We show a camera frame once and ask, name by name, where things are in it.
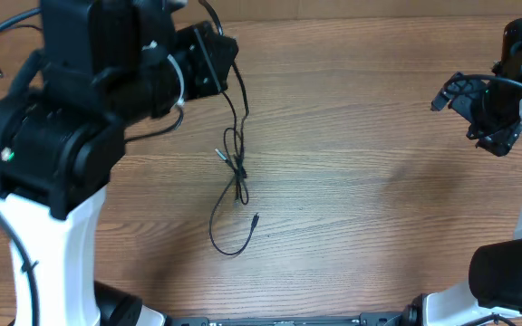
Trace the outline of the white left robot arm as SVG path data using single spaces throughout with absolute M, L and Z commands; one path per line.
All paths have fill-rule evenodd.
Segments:
M 17 325 L 164 325 L 94 278 L 95 230 L 125 130 L 227 89 L 220 21 L 177 29 L 180 1 L 42 0 L 43 47 L 0 100 L 0 227 Z

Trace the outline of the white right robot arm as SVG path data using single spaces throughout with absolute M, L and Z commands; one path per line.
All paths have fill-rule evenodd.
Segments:
M 431 103 L 469 123 L 468 139 L 497 157 L 522 138 L 522 17 L 504 29 L 501 58 L 491 73 L 453 74 Z M 481 246 L 467 278 L 442 292 L 422 294 L 393 319 L 394 325 L 511 324 L 522 317 L 522 202 L 510 241 Z

